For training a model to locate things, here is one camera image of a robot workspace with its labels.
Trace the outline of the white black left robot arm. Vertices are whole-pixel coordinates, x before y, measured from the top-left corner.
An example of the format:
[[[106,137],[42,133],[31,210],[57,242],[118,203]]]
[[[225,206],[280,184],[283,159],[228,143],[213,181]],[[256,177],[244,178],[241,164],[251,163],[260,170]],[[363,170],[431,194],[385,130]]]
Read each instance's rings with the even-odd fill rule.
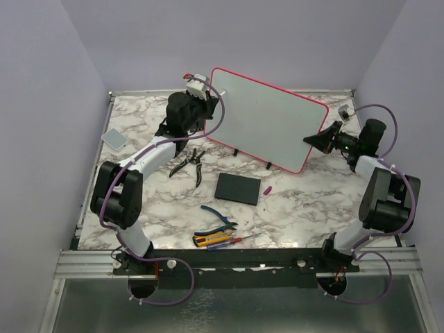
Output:
[[[102,163],[96,178],[90,210],[105,229],[112,230],[129,265],[143,274],[153,265],[153,243],[137,222],[142,210],[144,181],[177,157],[193,137],[189,135],[202,120],[213,119],[216,106],[224,107],[220,94],[204,93],[200,99],[190,92],[176,92],[167,99],[166,116],[152,140],[141,150],[119,162]]]

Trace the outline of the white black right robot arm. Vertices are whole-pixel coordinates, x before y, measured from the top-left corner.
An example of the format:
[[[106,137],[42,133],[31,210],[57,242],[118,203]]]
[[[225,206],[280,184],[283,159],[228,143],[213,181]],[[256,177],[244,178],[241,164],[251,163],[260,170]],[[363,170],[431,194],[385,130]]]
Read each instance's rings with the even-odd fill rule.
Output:
[[[420,191],[419,178],[401,176],[376,155],[386,130],[383,122],[368,119],[358,137],[343,132],[342,125],[335,121],[327,129],[303,139],[324,154],[334,149],[344,153],[350,170],[368,181],[356,220],[323,242],[318,262],[326,271],[351,265],[355,253],[376,239],[408,231]]]

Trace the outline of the pink framed whiteboard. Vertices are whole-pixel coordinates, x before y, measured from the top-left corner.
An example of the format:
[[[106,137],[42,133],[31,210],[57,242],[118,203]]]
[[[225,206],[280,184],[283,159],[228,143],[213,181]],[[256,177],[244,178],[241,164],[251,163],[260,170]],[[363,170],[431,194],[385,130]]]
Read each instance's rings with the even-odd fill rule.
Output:
[[[208,139],[291,173],[303,170],[312,150],[303,139],[321,131],[326,104],[221,67],[210,82],[226,94],[205,122]]]

